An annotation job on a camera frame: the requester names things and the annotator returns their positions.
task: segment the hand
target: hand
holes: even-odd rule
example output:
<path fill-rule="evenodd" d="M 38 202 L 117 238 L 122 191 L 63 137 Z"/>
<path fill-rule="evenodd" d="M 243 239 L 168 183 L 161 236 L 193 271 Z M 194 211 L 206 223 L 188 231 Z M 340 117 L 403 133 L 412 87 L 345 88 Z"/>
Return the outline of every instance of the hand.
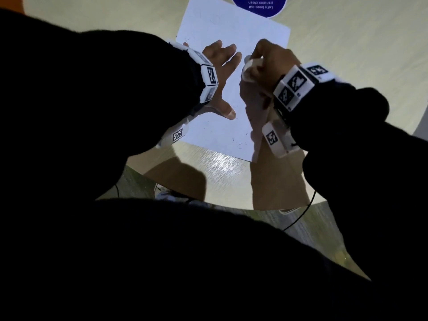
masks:
<path fill-rule="evenodd" d="M 250 76 L 270 96 L 281 75 L 287 74 L 294 65 L 302 64 L 290 49 L 284 49 L 280 45 L 271 43 L 267 39 L 261 39 L 255 46 L 251 59 L 259 59 L 263 56 L 263 66 L 249 68 Z"/>
<path fill-rule="evenodd" d="M 226 85 L 226 80 L 236 70 L 236 68 L 238 67 L 242 59 L 242 54 L 240 52 L 235 54 L 235 52 L 236 52 L 235 44 L 222 48 L 221 40 L 218 40 L 217 42 L 212 43 L 202 51 L 202 53 L 214 65 L 217 72 L 217 78 L 218 78 L 217 91 L 215 92 L 214 97 L 209 102 L 208 106 L 215 108 L 224 117 L 231 120 L 235 119 L 236 113 L 233 110 L 233 108 L 230 107 L 230 105 L 223 100 L 222 92 L 223 92 L 224 86 Z"/>

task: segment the floor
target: floor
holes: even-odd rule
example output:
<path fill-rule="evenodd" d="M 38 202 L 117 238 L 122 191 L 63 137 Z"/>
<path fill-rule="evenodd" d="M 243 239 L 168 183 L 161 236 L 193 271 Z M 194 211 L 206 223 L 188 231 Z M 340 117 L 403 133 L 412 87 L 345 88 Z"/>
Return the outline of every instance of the floor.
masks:
<path fill-rule="evenodd" d="M 153 198 L 155 184 L 154 181 L 143 177 L 129 167 L 125 167 L 117 187 L 121 198 Z M 115 187 L 107 191 L 99 199 L 109 198 L 117 198 Z M 234 214 L 248 215 L 254 220 L 261 220 L 281 229 L 289 226 L 305 209 L 303 207 L 290 214 L 283 215 L 278 210 L 239 210 L 217 205 L 214 208 Z M 334 221 L 333 213 L 326 202 L 312 205 L 305 215 L 286 233 L 300 242 L 317 249 L 337 264 L 366 277 L 347 253 L 342 235 Z"/>

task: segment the left hand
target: left hand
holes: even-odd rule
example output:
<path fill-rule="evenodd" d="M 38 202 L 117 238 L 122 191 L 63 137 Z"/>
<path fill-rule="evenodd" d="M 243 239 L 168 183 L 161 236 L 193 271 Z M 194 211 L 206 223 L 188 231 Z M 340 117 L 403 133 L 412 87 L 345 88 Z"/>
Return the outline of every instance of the left hand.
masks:
<path fill-rule="evenodd" d="M 204 48 L 204 50 L 202 51 L 202 53 L 214 65 L 218 78 L 217 91 L 215 92 L 214 97 L 209 102 L 208 106 L 215 108 L 224 117 L 232 120 L 235 119 L 236 113 L 229 105 L 229 103 L 223 100 L 222 92 L 224 86 L 226 85 L 226 80 L 232 75 L 232 73 L 236 70 L 239 63 L 241 62 L 242 54 L 240 52 L 237 52 L 235 54 L 235 44 L 223 48 L 222 44 L 222 41 L 218 40 Z"/>

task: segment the orange wall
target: orange wall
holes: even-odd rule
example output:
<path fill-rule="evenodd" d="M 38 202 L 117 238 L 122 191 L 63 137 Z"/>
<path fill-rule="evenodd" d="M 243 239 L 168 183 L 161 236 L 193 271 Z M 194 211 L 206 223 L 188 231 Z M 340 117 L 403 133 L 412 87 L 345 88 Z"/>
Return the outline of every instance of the orange wall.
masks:
<path fill-rule="evenodd" d="M 0 0 L 0 8 L 6 8 L 16 12 L 24 13 L 22 0 Z"/>

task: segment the wooden table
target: wooden table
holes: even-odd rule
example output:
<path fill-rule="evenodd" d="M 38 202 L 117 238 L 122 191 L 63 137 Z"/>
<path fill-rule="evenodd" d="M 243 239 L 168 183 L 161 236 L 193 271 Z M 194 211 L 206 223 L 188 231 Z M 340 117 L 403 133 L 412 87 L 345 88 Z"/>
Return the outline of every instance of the wooden table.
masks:
<path fill-rule="evenodd" d="M 24 0 L 24 10 L 77 31 L 131 29 L 174 38 L 187 2 Z M 273 20 L 291 28 L 288 47 L 303 63 L 321 62 L 357 88 L 376 88 L 389 100 L 388 122 L 413 133 L 427 105 L 427 18 L 428 0 L 288 0 Z M 209 203 L 268 210 L 308 204 L 313 189 L 303 158 L 299 152 L 276 159 L 264 141 L 257 163 L 177 142 L 131 157 L 128 165 Z"/>

